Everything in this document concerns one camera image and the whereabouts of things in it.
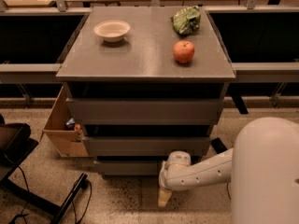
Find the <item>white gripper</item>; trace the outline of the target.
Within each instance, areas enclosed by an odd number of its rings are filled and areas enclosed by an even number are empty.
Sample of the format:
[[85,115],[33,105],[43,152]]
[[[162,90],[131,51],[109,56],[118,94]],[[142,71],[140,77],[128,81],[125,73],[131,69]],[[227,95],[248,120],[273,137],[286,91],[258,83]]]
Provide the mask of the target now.
[[191,156],[183,151],[172,152],[162,163],[159,173],[158,206],[166,207],[172,196],[172,190],[185,189],[186,169],[191,166]]

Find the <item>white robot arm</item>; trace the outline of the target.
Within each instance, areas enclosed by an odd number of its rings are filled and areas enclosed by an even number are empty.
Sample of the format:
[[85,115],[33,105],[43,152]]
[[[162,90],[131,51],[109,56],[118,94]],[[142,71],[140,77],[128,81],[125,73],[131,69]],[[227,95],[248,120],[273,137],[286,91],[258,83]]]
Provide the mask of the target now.
[[232,224],[299,224],[299,124],[280,118],[248,123],[233,148],[191,164],[171,153],[159,173],[158,205],[174,190],[231,184]]

